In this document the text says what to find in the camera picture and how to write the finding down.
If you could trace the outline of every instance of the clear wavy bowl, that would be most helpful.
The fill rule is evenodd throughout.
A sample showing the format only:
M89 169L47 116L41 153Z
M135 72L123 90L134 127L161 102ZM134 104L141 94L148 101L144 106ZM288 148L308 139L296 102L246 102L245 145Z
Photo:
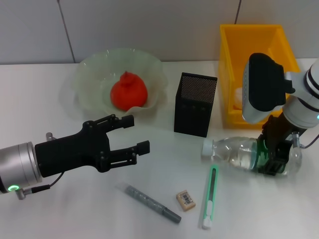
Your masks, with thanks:
M111 88L125 71L141 77L148 90L145 105L126 112L116 108L110 98ZM122 117L154 107L160 91L167 86L167 78L162 62L156 57L133 48L116 48L83 60L76 70L73 86L84 109Z

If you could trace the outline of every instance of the red object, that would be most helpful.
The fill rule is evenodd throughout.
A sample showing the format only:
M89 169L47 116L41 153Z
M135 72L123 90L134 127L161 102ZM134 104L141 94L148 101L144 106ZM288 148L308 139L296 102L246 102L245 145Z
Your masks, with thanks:
M128 111L134 106L141 107L147 99L148 91L143 80L127 71L111 89L112 104L123 111Z

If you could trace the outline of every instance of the black mesh pencil holder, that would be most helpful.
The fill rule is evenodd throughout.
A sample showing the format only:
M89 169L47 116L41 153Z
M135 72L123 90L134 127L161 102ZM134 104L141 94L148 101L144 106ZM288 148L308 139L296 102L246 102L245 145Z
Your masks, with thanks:
M175 98L175 132L207 136L216 85L216 77L182 73Z

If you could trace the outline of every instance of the beige eraser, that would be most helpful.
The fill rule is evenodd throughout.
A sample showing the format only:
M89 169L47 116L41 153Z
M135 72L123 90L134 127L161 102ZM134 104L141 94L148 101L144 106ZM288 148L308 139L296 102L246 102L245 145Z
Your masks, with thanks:
M178 193L176 195L176 199L183 208L184 212L195 207L196 205L196 203L192 200L187 190Z

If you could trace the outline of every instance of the yellow plastic bin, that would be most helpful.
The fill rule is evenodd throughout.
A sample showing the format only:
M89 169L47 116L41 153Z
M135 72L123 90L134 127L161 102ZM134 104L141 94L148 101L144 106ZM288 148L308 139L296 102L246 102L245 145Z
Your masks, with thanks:
M221 47L218 74L223 94L227 125L235 128L261 128L268 117L258 124L242 118L241 106L235 106L236 89L243 85L243 72L249 56L261 52L284 67L299 72L299 67L280 25L220 25ZM275 111L279 116L282 111Z

